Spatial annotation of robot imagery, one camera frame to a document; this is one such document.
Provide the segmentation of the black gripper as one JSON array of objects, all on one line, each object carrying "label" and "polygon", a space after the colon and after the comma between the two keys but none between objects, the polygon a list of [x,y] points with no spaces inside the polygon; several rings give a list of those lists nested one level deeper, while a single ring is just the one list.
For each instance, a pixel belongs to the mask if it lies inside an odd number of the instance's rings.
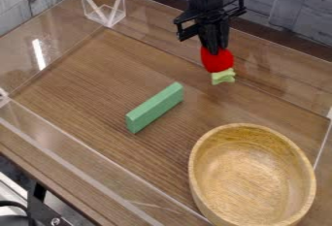
[{"label": "black gripper", "polygon": [[179,41],[198,36],[213,55],[229,47],[229,19],[246,13],[244,0],[187,0],[186,10],[175,17]]}]

